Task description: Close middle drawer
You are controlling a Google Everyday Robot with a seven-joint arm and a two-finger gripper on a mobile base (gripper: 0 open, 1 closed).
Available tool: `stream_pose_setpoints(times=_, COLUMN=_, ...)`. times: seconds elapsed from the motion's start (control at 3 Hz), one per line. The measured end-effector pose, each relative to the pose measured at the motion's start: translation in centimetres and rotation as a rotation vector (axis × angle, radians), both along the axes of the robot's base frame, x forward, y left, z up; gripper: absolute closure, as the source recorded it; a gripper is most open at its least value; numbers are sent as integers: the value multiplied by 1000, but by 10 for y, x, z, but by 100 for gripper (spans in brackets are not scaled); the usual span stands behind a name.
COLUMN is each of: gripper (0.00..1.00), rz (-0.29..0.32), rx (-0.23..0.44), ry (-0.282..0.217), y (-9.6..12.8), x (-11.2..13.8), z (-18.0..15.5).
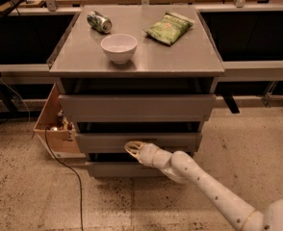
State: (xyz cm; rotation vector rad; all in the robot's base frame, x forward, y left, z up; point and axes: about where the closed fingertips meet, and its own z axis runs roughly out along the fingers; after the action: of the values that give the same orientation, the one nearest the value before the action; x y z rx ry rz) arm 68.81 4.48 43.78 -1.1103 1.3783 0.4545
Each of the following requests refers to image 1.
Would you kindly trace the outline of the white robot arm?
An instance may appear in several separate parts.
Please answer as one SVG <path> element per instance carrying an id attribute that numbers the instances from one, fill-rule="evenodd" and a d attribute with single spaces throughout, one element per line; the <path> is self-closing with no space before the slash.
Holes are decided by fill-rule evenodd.
<path id="1" fill-rule="evenodd" d="M 168 152 L 153 143 L 128 141 L 125 150 L 177 183 L 193 182 L 236 231 L 283 231 L 283 199 L 261 213 L 204 171 L 187 153 Z"/>

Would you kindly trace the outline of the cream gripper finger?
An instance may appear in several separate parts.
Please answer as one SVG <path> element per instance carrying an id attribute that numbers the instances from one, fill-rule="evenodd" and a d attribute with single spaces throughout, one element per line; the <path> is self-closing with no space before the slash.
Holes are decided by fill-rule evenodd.
<path id="1" fill-rule="evenodd" d="M 129 144 L 125 146 L 125 150 L 135 159 L 140 157 L 140 147 L 136 144 Z"/>
<path id="2" fill-rule="evenodd" d="M 125 148 L 126 149 L 138 149 L 138 150 L 141 150 L 143 146 L 144 146 L 144 142 L 143 141 L 128 141 L 125 144 Z"/>

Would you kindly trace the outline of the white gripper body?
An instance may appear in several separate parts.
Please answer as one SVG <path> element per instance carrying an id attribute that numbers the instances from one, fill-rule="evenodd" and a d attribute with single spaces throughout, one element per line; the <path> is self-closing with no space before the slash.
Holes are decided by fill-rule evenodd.
<path id="1" fill-rule="evenodd" d="M 147 166 L 157 169 L 170 168 L 172 153 L 158 147 L 153 143 L 145 143 L 138 154 L 138 161 Z"/>

